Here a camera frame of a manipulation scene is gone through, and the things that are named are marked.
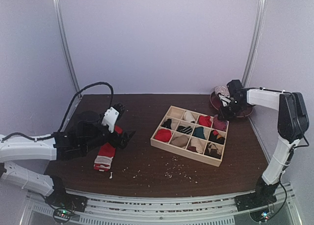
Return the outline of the red sock with striped cuff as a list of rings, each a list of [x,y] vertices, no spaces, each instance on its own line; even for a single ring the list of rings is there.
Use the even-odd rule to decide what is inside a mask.
[[[108,171],[111,168],[116,149],[110,144],[106,143],[101,146],[96,159],[94,160],[94,170]]]

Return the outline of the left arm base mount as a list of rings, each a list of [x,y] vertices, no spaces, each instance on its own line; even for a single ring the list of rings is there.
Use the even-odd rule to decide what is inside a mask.
[[[63,185],[62,180],[57,176],[51,177],[53,192],[46,197],[46,202],[55,207],[61,207],[70,211],[84,212],[88,198],[69,194]]]

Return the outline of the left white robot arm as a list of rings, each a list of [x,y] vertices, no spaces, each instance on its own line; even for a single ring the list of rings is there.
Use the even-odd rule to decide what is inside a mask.
[[[109,143],[124,149],[135,131],[124,132],[116,122],[125,111],[122,104],[109,107],[104,113],[85,111],[75,117],[67,131],[28,137],[13,133],[0,137],[0,179],[45,197],[51,197],[59,207],[71,202],[61,178],[37,174],[14,164],[18,160],[68,161],[85,157],[90,151]]]

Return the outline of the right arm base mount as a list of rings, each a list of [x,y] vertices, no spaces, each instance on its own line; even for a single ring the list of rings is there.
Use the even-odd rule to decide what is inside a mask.
[[[261,183],[256,185],[254,192],[236,196],[235,205],[238,212],[266,206],[269,202],[275,203],[277,199],[274,194],[278,186],[279,183],[273,185]]]

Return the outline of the purple sock with orange cuff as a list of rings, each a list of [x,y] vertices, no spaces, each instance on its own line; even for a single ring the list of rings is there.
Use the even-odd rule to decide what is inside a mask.
[[[219,120],[218,115],[216,114],[213,118],[212,127],[216,130],[226,132],[227,127],[228,127],[228,122],[226,120]]]

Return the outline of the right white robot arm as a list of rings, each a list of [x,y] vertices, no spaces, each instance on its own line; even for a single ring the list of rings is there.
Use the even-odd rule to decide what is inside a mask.
[[[308,147],[305,137],[310,122],[303,95],[300,92],[271,90],[264,87],[243,87],[240,80],[227,83],[228,95],[221,93],[222,101],[218,118],[230,120],[249,106],[262,106],[278,112],[278,143],[270,163],[262,174],[266,185],[279,183],[281,174],[290,165],[288,162],[296,148]]]

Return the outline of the wooden compartment organizer box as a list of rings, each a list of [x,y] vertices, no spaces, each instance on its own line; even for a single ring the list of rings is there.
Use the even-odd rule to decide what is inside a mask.
[[[189,112],[191,112],[193,114],[193,116],[194,116],[194,118],[196,120],[195,123],[190,123],[190,122],[186,122],[186,121],[183,120],[183,114],[184,114],[185,111],[189,111]],[[189,158],[189,159],[192,159],[192,160],[195,160],[195,161],[199,161],[199,162],[202,162],[202,163],[205,163],[205,164],[208,164],[208,165],[219,167],[221,165],[221,163],[222,163],[223,156],[224,156],[224,151],[225,151],[225,146],[226,146],[226,141],[227,141],[227,136],[228,136],[228,130],[229,130],[229,121],[227,121],[228,122],[228,127],[227,127],[226,132],[217,130],[222,136],[225,137],[225,144],[221,145],[221,144],[217,144],[215,142],[209,141],[210,132],[212,130],[215,130],[215,129],[212,127],[212,125],[211,125],[210,128],[202,126],[202,125],[199,125],[198,124],[198,119],[199,119],[199,116],[201,116],[201,115],[209,116],[209,115],[205,115],[205,114],[202,114],[202,113],[198,113],[198,112],[193,112],[193,111],[190,111],[190,110],[182,109],[182,108],[179,108],[179,107],[170,106],[168,111],[167,111],[167,113],[163,117],[162,121],[160,122],[160,124],[158,125],[158,127],[156,128],[154,134],[152,135],[152,137],[150,139],[151,146],[159,148],[159,149],[162,149],[162,150],[165,150],[165,151],[168,151],[168,152],[171,152],[171,153],[174,153],[174,154],[177,154],[177,155],[180,155],[180,156],[183,156],[183,157],[186,157],[186,158]],[[172,129],[169,129],[172,132],[172,137],[171,137],[170,141],[169,142],[161,142],[161,141],[158,141],[158,140],[154,139],[154,136],[155,136],[155,134],[157,133],[157,131],[159,129],[167,129],[167,128],[161,127],[161,125],[168,118],[172,119],[172,126],[171,126]],[[191,126],[193,128],[192,133],[190,135],[186,135],[186,134],[183,134],[181,132],[177,132],[177,128],[180,125],[182,125],[182,126]],[[194,129],[196,127],[203,127],[204,128],[204,134],[205,134],[206,139],[204,140],[204,139],[198,138],[204,144],[204,151],[203,151],[202,154],[199,154],[199,153],[187,150],[187,147],[190,145],[190,140],[192,138],[197,138],[197,137],[193,136],[193,132],[194,132]],[[188,140],[188,143],[187,143],[186,147],[180,148],[180,147],[174,146],[174,145],[172,145],[170,143],[174,137],[179,137],[181,135],[186,135],[186,136],[189,137],[189,140]],[[206,156],[204,154],[205,148],[206,148],[208,143],[215,144],[221,150],[221,153],[222,153],[221,159],[212,158],[212,157]]]

